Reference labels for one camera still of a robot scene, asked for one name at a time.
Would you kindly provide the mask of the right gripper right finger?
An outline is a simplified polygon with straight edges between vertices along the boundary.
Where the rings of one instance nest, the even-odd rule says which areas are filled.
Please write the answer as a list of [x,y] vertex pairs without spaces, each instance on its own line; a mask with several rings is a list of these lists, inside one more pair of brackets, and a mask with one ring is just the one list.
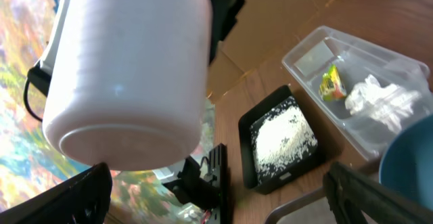
[[431,223],[432,211],[367,176],[334,162],[323,176],[323,189],[337,223]]

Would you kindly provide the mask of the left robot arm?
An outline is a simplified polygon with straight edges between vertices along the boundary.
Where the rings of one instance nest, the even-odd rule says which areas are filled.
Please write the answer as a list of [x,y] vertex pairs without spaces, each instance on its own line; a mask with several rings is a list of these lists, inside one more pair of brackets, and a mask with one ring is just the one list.
[[[212,64],[217,55],[219,43],[226,39],[227,35],[236,25],[237,15],[243,8],[245,0],[210,0],[210,2],[212,5],[212,36],[209,64]],[[56,0],[56,15],[47,46],[42,56],[37,60],[34,66],[28,70],[26,75],[22,94],[24,107],[26,111],[39,122],[43,119],[33,112],[28,102],[29,86],[33,85],[44,96],[48,95],[53,67],[55,65],[69,5],[70,0]]]

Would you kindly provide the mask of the white tissue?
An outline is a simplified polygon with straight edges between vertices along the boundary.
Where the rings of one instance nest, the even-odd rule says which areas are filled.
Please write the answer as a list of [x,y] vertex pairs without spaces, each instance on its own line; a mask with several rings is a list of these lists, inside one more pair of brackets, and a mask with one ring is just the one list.
[[377,78],[369,74],[353,87],[344,103],[351,115],[364,112],[393,133],[399,133],[402,119],[414,114],[412,105],[420,98],[419,91],[408,91],[394,83],[382,87]]

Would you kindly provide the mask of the pink plastic cup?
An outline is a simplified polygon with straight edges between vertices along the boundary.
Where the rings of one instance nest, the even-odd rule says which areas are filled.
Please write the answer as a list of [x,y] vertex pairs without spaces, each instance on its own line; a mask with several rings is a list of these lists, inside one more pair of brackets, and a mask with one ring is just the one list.
[[210,0],[70,0],[43,115],[47,142],[86,165],[159,169],[201,137]]

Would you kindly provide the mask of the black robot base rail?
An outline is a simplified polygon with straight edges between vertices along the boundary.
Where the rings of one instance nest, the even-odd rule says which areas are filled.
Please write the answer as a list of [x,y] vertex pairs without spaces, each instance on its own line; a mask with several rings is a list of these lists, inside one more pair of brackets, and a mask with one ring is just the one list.
[[230,222],[227,146],[220,143],[197,162],[192,156],[153,171],[182,204],[204,211],[202,223]]

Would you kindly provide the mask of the yellow snack wrapper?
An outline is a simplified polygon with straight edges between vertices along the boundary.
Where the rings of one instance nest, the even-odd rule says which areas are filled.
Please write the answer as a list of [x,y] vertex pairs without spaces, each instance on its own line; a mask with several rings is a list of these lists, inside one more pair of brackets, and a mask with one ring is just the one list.
[[323,101],[344,99],[347,96],[345,86],[334,64],[332,64],[328,71],[322,76],[319,86],[319,95]]

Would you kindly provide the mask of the white rice grains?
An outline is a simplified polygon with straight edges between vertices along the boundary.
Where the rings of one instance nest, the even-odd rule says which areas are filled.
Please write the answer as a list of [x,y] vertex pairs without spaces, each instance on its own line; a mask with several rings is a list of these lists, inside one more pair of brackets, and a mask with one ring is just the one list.
[[292,162],[308,145],[317,144],[300,107],[284,109],[281,114],[266,119],[259,129],[254,150],[258,171],[264,173],[265,165],[272,162],[277,166]]

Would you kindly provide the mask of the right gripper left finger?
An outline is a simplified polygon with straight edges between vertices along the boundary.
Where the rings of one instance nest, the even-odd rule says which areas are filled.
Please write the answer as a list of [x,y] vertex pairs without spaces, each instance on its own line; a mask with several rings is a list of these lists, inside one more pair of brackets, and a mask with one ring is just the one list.
[[99,163],[1,213],[2,223],[103,223],[109,211],[112,176]]

